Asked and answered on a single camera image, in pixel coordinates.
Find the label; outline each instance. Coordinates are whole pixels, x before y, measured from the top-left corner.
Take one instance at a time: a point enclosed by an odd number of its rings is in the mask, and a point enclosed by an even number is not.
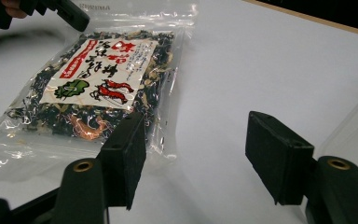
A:
[[[48,83],[40,104],[131,109],[157,41],[88,40]]]

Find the dried seaweed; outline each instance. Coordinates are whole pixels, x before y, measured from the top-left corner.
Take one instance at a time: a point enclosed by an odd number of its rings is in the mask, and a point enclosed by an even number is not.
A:
[[[107,38],[158,41],[130,110],[94,105],[39,103],[50,79],[81,48],[85,41]],[[77,43],[61,56],[57,63],[48,65],[35,76],[27,96],[22,100],[22,106],[11,107],[6,114],[12,119],[19,120],[24,125],[23,130],[25,131],[44,132],[48,130],[54,134],[95,139],[107,138],[122,119],[131,112],[138,111],[145,115],[145,127],[148,130],[157,119],[155,113],[161,87],[167,76],[172,72],[168,64],[172,59],[173,39],[173,33],[154,34],[148,31],[128,34],[94,33],[82,35]]]

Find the plastic bag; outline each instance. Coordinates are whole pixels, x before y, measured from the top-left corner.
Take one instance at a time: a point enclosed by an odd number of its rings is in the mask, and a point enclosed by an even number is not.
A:
[[[91,17],[25,85],[0,118],[0,180],[60,179],[71,161],[95,157],[132,111],[145,114],[148,152],[162,158],[169,99],[197,2],[74,1]]]

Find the white surface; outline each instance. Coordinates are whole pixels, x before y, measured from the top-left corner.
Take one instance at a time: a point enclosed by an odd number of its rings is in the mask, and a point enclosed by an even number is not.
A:
[[[0,31],[0,115],[62,49],[62,21],[50,15]],[[268,113],[317,150],[358,103],[358,35],[239,0],[201,0],[182,57],[168,143],[178,159],[148,162],[133,208],[112,208],[112,223],[306,223],[298,206],[274,205],[246,159],[247,116]],[[0,196],[16,207],[58,185],[0,182]]]

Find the green illustration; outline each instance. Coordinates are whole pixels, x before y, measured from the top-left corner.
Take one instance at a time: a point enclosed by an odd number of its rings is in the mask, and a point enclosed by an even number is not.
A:
[[[69,81],[65,85],[58,87],[54,92],[54,95],[56,95],[58,99],[63,97],[63,100],[65,100],[67,97],[80,95],[89,86],[90,84],[87,81],[75,79],[74,81]]]

